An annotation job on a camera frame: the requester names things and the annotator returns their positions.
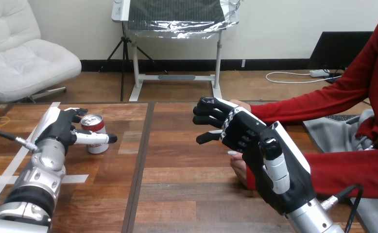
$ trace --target wooden tabletop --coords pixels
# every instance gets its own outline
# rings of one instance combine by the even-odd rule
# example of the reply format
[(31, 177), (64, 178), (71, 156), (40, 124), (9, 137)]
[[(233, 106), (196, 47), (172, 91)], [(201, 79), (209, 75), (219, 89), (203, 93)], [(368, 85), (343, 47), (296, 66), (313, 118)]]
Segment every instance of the wooden tabletop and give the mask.
[[(285, 218), (239, 184), (223, 144), (195, 142), (197, 135), (212, 127), (192, 124), (193, 106), (191, 102), (60, 105), (101, 114), (106, 130), (118, 141), (98, 155), (89, 154), (84, 145), (69, 148), (67, 174), (88, 177), (84, 183), (62, 185), (52, 229), (58, 233), (292, 232)], [(0, 130), (27, 138), (48, 107), (3, 105), (0, 116), (11, 121)], [(301, 126), (287, 131), (303, 153), (317, 152)], [(0, 139), (0, 175), (19, 149), (16, 143)], [(26, 155), (15, 176), (29, 158)], [(11, 188), (5, 186), (0, 203)], [(344, 227), (349, 212), (348, 205), (339, 204), (329, 214)], [(355, 222), (351, 232), (364, 231)]]

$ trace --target solar panel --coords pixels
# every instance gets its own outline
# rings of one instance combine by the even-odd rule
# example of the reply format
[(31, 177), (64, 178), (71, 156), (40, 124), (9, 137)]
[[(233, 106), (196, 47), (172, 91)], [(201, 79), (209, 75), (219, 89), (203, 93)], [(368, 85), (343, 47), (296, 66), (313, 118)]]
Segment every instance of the solar panel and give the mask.
[(220, 0), (131, 0), (131, 30), (201, 32), (224, 23)]

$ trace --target black tripod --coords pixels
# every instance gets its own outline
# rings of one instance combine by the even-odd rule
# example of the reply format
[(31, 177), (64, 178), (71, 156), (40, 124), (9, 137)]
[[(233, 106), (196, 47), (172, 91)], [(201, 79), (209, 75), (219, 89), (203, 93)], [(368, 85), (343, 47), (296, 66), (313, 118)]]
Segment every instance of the black tripod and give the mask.
[[(127, 50), (127, 43), (131, 43), (132, 41), (129, 39), (129, 37), (126, 37), (125, 36), (125, 33), (124, 33), (124, 24), (122, 22), (122, 34), (123, 36), (121, 37), (120, 39), (120, 42), (118, 43), (118, 45), (116, 46), (116, 48), (112, 51), (112, 53), (110, 54), (110, 56), (107, 58), (106, 60), (106, 64), (103, 65), (99, 72), (104, 72), (104, 66), (107, 66), (108, 63), (109, 63), (109, 60), (110, 58), (112, 58), (113, 54), (115, 54), (116, 50), (118, 50), (119, 46), (123, 43), (123, 58), (122, 58), (122, 81), (121, 81), (121, 90), (120, 90), (120, 100), (123, 101), (123, 86), (124, 86), (124, 73), (125, 73), (125, 60), (126, 62), (129, 64), (130, 63), (130, 60), (129, 60), (129, 53), (128, 53), (128, 50)], [(163, 72), (165, 72), (165, 74), (168, 74), (168, 72), (165, 70), (165, 69), (162, 69), (160, 68), (156, 62), (147, 54), (145, 53), (145, 51), (143, 51), (141, 48), (139, 48), (139, 46), (136, 46), (136, 48), (143, 54), (145, 55), (145, 57), (147, 57), (151, 62), (152, 62), (152, 65), (155, 66), (157, 69), (159, 70), (163, 70)]]

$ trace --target black glove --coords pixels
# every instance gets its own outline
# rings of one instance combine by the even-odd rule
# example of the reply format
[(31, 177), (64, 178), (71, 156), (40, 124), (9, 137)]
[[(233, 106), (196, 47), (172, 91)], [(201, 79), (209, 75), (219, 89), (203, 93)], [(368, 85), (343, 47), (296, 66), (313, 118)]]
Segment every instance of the black glove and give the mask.
[(81, 118), (87, 113), (87, 109), (70, 108), (67, 110), (60, 110), (57, 120), (49, 125), (42, 134), (36, 139), (37, 144), (43, 139), (53, 138), (61, 142), (65, 147), (65, 154), (68, 152), (68, 147), (76, 142), (76, 136), (71, 133), (74, 130), (72, 123), (79, 123)]
[[(310, 174), (294, 155), (300, 151), (293, 153), (283, 140), (284, 137), (290, 139), (287, 133), (279, 135), (274, 129), (280, 126), (278, 122), (268, 128), (244, 108), (218, 98), (202, 97), (193, 113), (193, 123), (222, 128), (221, 131), (210, 131), (198, 136), (196, 142), (203, 144), (211, 140), (221, 140), (232, 150), (243, 153), (244, 161), (256, 177), (257, 191), (279, 214), (288, 214), (315, 198)], [(270, 139), (274, 139), (276, 145), (268, 144)], [(273, 160), (278, 157), (279, 146), (280, 154), (283, 152), (285, 156), (290, 177), (290, 188), (283, 194), (273, 191), (274, 183), (264, 169), (264, 158)], [(271, 156), (273, 151), (277, 152), (275, 158)]]

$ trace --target computer monitor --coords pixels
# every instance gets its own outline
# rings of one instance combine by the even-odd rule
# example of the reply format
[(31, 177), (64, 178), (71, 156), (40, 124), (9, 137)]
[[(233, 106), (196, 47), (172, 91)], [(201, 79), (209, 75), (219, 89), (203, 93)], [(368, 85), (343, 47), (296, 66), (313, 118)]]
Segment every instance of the computer monitor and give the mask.
[(323, 32), (309, 60), (309, 69), (345, 69), (371, 37), (372, 32)]

